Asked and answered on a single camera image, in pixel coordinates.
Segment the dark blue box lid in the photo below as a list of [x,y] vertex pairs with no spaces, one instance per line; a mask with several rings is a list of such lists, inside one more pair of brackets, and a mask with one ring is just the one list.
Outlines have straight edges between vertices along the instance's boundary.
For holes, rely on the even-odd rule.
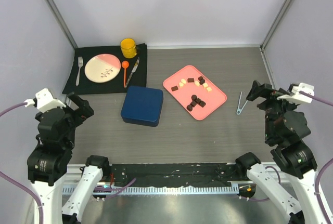
[[163,91],[160,89],[130,86],[121,110],[121,117],[156,120],[161,115]]

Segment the light blue plastic tongs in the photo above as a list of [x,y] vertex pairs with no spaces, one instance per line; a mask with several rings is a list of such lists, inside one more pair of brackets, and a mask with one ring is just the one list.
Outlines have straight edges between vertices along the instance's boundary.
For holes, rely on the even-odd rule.
[[241,91],[239,94],[239,98],[238,98],[236,115],[241,115],[241,113],[244,110],[247,103],[248,103],[248,100],[243,98],[243,91]]

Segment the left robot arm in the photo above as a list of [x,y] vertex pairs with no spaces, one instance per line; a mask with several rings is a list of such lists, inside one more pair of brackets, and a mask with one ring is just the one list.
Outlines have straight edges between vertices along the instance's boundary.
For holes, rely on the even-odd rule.
[[27,159],[28,179],[37,194],[39,223],[81,223],[84,210],[98,182],[107,181],[111,175],[107,157],[91,155],[81,172],[80,181],[68,202],[62,204],[65,175],[72,158],[75,130],[94,115],[87,100],[72,92],[67,97],[77,105],[72,109],[54,98],[44,88],[28,100],[28,105],[38,109],[38,140],[36,148]]

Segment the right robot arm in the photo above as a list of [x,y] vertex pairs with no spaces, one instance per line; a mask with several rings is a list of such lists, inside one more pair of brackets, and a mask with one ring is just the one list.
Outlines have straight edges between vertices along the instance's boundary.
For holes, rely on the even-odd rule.
[[285,216],[286,223],[332,223],[332,211],[321,187],[321,177],[332,164],[329,160],[321,169],[312,150],[303,142],[310,135],[303,112],[296,111],[302,103],[313,100],[331,106],[332,102],[314,95],[314,86],[291,84],[288,90],[276,90],[271,84],[253,81],[246,99],[264,101],[257,105],[265,112],[265,143],[272,147],[271,155],[292,185],[292,197],[266,171],[261,161],[248,152],[235,160],[235,174],[250,179]]

